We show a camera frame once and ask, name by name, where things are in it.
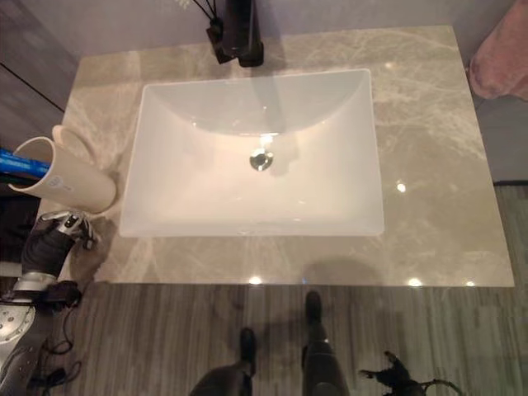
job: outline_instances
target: cup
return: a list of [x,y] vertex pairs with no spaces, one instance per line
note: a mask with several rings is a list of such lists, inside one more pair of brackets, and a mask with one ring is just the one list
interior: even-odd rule
[[74,209],[99,213],[116,197],[116,184],[103,172],[75,157],[53,140],[38,137],[18,146],[14,155],[49,163],[32,186],[10,184],[14,191],[53,200]]

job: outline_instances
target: drain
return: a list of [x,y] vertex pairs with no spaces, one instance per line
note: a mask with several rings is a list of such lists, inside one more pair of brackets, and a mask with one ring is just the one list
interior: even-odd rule
[[249,157],[249,163],[256,171],[265,171],[273,163],[273,153],[270,153],[264,148],[257,148],[251,153],[251,157]]

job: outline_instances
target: white rectangular sink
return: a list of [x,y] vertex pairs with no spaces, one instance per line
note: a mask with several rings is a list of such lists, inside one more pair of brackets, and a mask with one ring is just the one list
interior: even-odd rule
[[122,236],[383,230],[368,70],[145,87]]

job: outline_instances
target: pink towel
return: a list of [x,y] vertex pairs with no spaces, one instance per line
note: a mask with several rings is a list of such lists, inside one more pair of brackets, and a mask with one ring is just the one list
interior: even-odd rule
[[528,0],[517,0],[482,43],[469,66],[480,97],[515,95],[528,101]]

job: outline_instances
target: beige marble countertop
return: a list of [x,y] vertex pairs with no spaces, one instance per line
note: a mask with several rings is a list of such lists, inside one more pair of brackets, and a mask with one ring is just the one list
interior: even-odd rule
[[[62,277],[149,283],[512,286],[483,141],[449,26],[265,40],[265,64],[218,65],[208,44],[84,58],[64,124],[86,140],[118,199],[95,252]],[[368,68],[384,194],[379,237],[122,238],[122,193],[147,83]],[[404,183],[406,191],[396,186]],[[41,210],[58,206],[43,201]]]

